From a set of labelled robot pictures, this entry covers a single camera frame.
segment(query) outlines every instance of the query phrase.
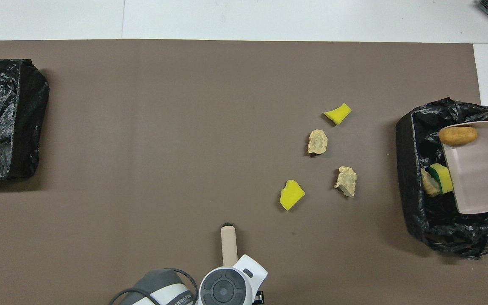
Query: black bag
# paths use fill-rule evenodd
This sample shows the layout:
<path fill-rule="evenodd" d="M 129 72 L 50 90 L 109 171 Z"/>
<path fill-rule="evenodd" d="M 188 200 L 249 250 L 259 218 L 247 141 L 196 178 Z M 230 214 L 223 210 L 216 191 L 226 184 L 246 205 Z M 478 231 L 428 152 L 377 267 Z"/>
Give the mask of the black bag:
<path fill-rule="evenodd" d="M 446 164 L 440 129 L 481 120 L 488 120 L 487 106 L 445 98 L 415 108 L 396 125 L 399 188 L 408 232 L 435 251 L 472 259 L 488 254 L 488 213 L 460 214 L 453 193 L 426 195 L 420 166 Z"/>
<path fill-rule="evenodd" d="M 31 60 L 0 60 L 0 180 L 35 174 L 48 91 Z"/>

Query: sponge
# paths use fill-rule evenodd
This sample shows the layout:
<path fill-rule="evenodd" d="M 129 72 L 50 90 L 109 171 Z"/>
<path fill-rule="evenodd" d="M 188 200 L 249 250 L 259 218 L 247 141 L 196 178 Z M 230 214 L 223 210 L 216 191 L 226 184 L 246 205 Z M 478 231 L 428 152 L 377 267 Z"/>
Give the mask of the sponge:
<path fill-rule="evenodd" d="M 441 164 L 432 164 L 428 168 L 428 172 L 440 185 L 440 192 L 442 194 L 453 191 L 453 182 L 451 182 L 451 175 L 449 169 Z"/>
<path fill-rule="evenodd" d="M 336 125 L 339 125 L 350 112 L 351 108 L 349 108 L 345 103 L 342 103 L 342 106 L 338 107 L 337 109 L 323 112 L 323 114 L 335 122 Z"/>
<path fill-rule="evenodd" d="M 283 208 L 288 211 L 304 195 L 304 191 L 300 188 L 300 185 L 296 181 L 287 180 L 285 183 L 285 188 L 281 190 L 280 203 Z"/>

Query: white table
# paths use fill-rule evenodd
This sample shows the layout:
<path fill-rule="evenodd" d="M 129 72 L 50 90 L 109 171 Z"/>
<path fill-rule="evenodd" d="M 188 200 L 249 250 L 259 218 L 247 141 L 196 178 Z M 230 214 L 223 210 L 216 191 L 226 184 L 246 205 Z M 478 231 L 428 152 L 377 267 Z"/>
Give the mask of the white table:
<path fill-rule="evenodd" d="M 0 0 L 0 40 L 473 43 L 488 105 L 488 16 L 473 0 Z"/>

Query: brown mat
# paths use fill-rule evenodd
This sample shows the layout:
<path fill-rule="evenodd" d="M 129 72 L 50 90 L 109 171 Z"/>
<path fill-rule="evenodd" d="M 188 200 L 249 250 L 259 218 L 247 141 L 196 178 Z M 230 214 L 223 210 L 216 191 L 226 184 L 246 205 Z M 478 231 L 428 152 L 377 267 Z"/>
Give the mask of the brown mat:
<path fill-rule="evenodd" d="M 269 271 L 267 304 L 488 303 L 488 255 L 416 241 L 397 187 L 396 121 L 480 102 L 470 44 L 0 41 L 0 58 L 50 83 L 37 174 L 0 185 L 0 304 L 105 304 L 169 266 L 200 282 L 224 222 Z M 310 158 L 314 129 L 329 146 Z M 306 192 L 290 212 L 288 179 Z"/>

